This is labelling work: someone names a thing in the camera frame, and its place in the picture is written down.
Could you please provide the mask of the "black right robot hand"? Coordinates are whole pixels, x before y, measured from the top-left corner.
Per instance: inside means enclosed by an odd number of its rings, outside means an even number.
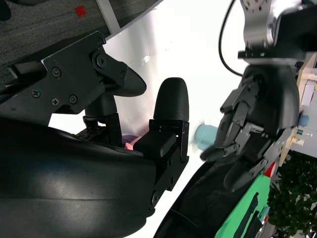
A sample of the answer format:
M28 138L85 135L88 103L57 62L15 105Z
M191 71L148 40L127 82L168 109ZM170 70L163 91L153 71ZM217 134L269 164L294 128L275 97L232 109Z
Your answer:
M0 93L0 235L122 238L144 226L188 163L182 78L158 92L149 131L128 150L115 96L145 81L109 56L94 32L68 38L9 69Z

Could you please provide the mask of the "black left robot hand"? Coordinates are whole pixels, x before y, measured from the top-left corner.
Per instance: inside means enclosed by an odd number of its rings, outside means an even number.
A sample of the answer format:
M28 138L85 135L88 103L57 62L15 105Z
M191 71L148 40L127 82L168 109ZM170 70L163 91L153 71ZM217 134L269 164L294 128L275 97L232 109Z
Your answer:
M289 65L251 64L221 106L223 118L215 142L201 159L231 165L223 179L227 190L242 188L281 154L298 123L295 74Z

